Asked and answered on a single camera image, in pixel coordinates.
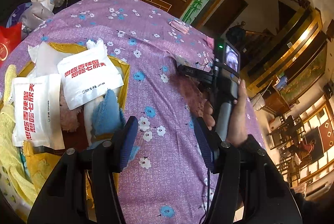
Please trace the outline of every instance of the wooden staircase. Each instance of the wooden staircase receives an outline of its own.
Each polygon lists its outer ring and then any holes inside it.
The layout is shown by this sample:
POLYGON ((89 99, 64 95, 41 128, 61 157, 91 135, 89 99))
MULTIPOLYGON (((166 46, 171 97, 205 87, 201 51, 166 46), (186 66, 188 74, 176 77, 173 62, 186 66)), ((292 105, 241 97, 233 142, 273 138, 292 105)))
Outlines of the wooden staircase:
POLYGON ((235 45, 235 48, 241 55, 240 69, 243 69, 254 57, 259 50, 264 48, 274 37, 274 35, 265 29, 262 33, 254 31, 246 31, 246 36, 242 42, 235 45))

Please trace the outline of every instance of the yellow towel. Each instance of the yellow towel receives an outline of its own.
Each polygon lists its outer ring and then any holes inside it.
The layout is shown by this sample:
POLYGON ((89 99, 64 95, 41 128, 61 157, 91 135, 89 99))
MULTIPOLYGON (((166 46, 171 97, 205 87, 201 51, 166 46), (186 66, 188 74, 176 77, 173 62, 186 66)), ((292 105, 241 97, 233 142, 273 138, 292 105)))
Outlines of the yellow towel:
POLYGON ((37 193, 39 193, 61 157, 46 152, 34 154, 33 147, 28 141, 23 142, 23 154, 27 161, 31 181, 37 193))
POLYGON ((10 96, 12 80, 15 77, 16 67, 14 65, 8 66, 5 75, 4 106, 0 111, 0 161, 7 170, 10 182, 16 192, 26 203, 32 206, 37 197, 37 192, 34 185, 25 177, 19 149, 13 146, 14 106, 6 103, 10 96))

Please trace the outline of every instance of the bed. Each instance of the bed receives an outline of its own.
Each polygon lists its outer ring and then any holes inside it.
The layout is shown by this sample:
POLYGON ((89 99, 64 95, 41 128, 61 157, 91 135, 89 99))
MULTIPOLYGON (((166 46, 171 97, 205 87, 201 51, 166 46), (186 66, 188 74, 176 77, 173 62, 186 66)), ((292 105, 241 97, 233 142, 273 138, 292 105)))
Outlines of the bed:
MULTIPOLYGON (((139 131, 128 166, 120 175, 119 199, 127 223, 198 223, 206 207, 207 169, 194 135, 202 115, 197 85, 176 73, 176 57, 209 71, 213 52, 206 36, 190 26, 173 29, 174 17, 138 0, 82 0, 30 34, 0 70, 19 72, 30 60, 27 47, 42 41, 77 43, 104 40, 108 54, 130 64, 125 117, 136 116, 139 131)), ((250 102, 246 128, 263 144, 250 102)), ((212 193, 216 177, 211 176, 212 193)))

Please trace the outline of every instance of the painting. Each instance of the painting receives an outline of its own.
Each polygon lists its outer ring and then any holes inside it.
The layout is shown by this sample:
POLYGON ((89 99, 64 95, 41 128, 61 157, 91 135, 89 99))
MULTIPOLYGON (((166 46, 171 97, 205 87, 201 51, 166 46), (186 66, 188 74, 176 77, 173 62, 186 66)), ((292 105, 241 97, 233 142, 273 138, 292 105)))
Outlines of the painting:
POLYGON ((324 73, 326 69, 327 46, 291 83, 280 91, 288 104, 293 104, 301 97, 324 73))

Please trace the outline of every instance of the floor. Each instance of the floor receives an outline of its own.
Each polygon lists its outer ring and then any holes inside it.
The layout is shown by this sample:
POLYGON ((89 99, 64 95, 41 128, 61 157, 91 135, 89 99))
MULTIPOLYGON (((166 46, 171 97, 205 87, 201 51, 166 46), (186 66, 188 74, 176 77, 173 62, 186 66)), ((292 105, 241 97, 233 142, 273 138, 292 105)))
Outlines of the floor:
POLYGON ((271 121, 274 116, 267 113, 264 110, 255 111, 255 115, 258 119, 258 125, 262 133, 264 145, 266 146, 266 150, 268 155, 274 164, 278 164, 280 162, 280 153, 278 149, 270 150, 269 144, 271 143, 268 133, 271 132, 268 121, 271 121))

